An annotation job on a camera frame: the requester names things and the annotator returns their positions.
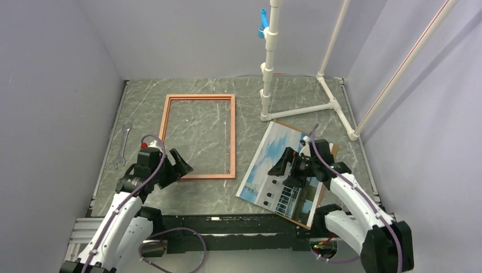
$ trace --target wrench head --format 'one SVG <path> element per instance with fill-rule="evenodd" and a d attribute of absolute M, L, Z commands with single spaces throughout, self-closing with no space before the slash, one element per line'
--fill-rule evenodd
<path fill-rule="evenodd" d="M 132 123 L 130 123 L 130 122 L 126 122 L 126 123 L 124 123 L 124 125 L 122 126 L 122 130 L 124 130 L 124 131 L 129 131 L 129 130 L 131 130 L 131 129 L 132 129 Z"/>
<path fill-rule="evenodd" d="M 116 158 L 114 160 L 114 168 L 117 169 L 117 164 L 118 163 L 122 163 L 122 167 L 125 167 L 126 166 L 126 159 L 125 158 Z"/>

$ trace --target wrench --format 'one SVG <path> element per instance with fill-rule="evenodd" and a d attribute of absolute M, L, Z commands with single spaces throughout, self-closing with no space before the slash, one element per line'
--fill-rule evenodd
<path fill-rule="evenodd" d="M 120 144 L 119 154 L 117 158 L 114 160 L 114 167 L 117 169 L 117 163 L 122 163 L 122 167 L 126 165 L 126 159 L 124 158 L 124 150 L 126 149 L 127 143 L 127 136 L 129 135 L 129 131 L 132 129 L 132 123 L 127 122 L 122 126 L 122 131 L 124 135 L 122 136 L 122 143 Z"/>

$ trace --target combination wrench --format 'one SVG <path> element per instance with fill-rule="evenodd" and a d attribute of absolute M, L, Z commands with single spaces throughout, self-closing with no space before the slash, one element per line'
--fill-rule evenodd
<path fill-rule="evenodd" d="M 124 150 L 126 149 L 127 144 L 127 136 L 129 135 L 129 131 L 132 129 L 132 123 L 127 122 L 122 126 L 122 131 L 124 135 L 122 136 L 122 143 L 120 144 L 119 154 L 117 158 L 114 160 L 114 167 L 117 169 L 117 164 L 122 163 L 122 167 L 126 166 L 126 159 L 124 158 Z"/>

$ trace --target blue clamp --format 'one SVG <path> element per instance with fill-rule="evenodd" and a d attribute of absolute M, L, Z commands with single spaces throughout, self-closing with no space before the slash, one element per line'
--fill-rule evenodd
<path fill-rule="evenodd" d="M 268 18 L 266 17 L 266 10 L 261 10 L 261 25 L 259 26 L 259 30 L 257 31 L 257 35 L 259 38 L 264 38 L 263 30 L 269 27 Z"/>

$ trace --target red line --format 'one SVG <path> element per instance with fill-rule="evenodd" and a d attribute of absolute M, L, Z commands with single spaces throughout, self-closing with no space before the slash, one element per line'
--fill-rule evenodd
<path fill-rule="evenodd" d="M 375 103 L 372 105 L 372 107 L 370 108 L 370 110 L 368 111 L 368 113 L 365 115 L 365 117 L 363 118 L 363 120 L 360 122 L 360 124 L 358 124 L 358 127 L 355 129 L 355 131 L 353 132 L 353 134 L 356 134 L 356 131 L 358 130 L 358 128 L 360 128 L 360 125 L 365 121 L 365 119 L 367 119 L 367 116 L 370 114 L 370 112 L 373 110 L 373 107 L 375 107 L 375 105 L 377 104 L 377 102 L 380 100 L 381 96 L 383 96 L 383 93 L 385 93 L 385 91 L 387 90 L 388 86 L 390 85 L 390 83 L 393 81 L 393 79 L 397 76 L 398 74 L 398 71 L 400 71 L 400 69 L 404 66 L 405 62 L 408 60 L 408 58 L 410 57 L 410 55 L 412 54 L 412 52 L 415 50 L 415 48 L 418 46 L 418 44 L 420 43 L 420 41 L 423 39 L 423 37 L 425 36 L 425 34 L 428 32 L 428 30 L 430 29 L 430 27 L 432 26 L 432 24 L 435 22 L 435 20 L 437 19 L 437 17 L 440 15 L 440 13 L 442 12 L 442 10 L 445 8 L 445 6 L 447 6 L 448 2 L 450 0 L 447 0 L 445 2 L 445 4 L 443 4 L 442 8 L 438 11 L 437 15 L 435 16 L 435 18 L 432 20 L 432 22 L 430 22 L 430 25 L 427 27 L 427 29 L 425 30 L 425 32 L 423 32 L 422 36 L 420 36 L 420 38 L 418 38 L 418 41 L 417 43 L 415 44 L 415 46 L 412 48 L 412 50 L 410 51 L 410 53 L 408 53 L 407 57 L 405 58 L 404 62 L 400 65 L 400 67 L 398 68 L 397 72 L 395 72 L 395 74 L 393 75 L 393 77 L 390 79 L 390 81 L 388 82 L 388 84 L 385 86 L 385 89 L 383 89 L 383 91 L 381 92 L 381 94 L 378 96 L 377 100 L 375 101 Z"/>

